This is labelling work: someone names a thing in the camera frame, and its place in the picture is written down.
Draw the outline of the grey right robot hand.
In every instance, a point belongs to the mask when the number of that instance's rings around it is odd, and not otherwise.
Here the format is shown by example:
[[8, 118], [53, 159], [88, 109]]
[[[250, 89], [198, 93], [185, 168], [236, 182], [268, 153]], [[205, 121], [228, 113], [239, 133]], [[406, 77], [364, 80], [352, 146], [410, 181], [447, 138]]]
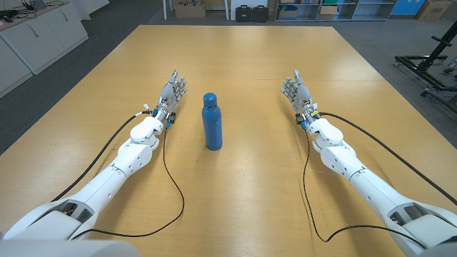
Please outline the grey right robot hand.
[[308, 87], [303, 82], [299, 70], [294, 71], [294, 80], [287, 77], [283, 82], [281, 93], [291, 102], [297, 114], [304, 114], [316, 108]]

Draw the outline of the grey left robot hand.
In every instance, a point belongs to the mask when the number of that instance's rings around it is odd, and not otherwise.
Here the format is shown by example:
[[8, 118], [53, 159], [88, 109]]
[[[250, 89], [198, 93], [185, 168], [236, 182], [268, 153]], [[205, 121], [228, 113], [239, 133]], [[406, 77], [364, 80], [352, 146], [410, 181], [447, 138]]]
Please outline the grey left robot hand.
[[178, 71], [175, 70], [162, 89], [157, 109], [166, 109], [168, 113], [174, 112], [186, 92], [186, 80], [184, 77], [179, 78]]

